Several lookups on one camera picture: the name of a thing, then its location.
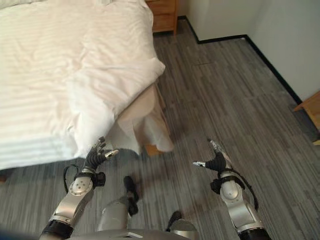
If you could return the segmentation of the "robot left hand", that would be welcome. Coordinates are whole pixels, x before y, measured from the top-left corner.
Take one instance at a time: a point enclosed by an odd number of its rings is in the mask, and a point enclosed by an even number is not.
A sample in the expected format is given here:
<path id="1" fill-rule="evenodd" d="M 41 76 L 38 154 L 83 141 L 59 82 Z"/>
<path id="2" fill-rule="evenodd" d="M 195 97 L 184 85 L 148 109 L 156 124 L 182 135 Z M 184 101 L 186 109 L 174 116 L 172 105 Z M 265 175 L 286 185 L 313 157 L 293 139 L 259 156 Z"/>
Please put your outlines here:
<path id="1" fill-rule="evenodd" d="M 111 159 L 120 152 L 118 149 L 107 152 L 104 149 L 106 145 L 106 139 L 103 136 L 97 140 L 85 158 L 83 165 L 85 169 L 96 171 L 99 165 Z"/>

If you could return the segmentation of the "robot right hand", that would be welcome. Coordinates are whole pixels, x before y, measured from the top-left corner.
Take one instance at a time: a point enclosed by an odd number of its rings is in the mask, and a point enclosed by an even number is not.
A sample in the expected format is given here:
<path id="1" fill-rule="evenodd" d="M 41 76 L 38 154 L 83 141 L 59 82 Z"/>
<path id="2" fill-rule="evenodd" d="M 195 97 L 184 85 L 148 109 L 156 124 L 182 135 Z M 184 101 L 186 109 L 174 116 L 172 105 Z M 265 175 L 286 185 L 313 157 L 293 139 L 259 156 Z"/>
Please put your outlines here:
<path id="1" fill-rule="evenodd" d="M 226 169 L 231 169 L 231 160 L 227 153 L 224 151 L 224 149 L 211 138 L 208 138 L 207 141 L 213 147 L 214 158 L 209 161 L 194 161 L 192 164 L 194 166 L 206 168 L 212 171 L 216 171 L 218 173 L 221 173 Z"/>

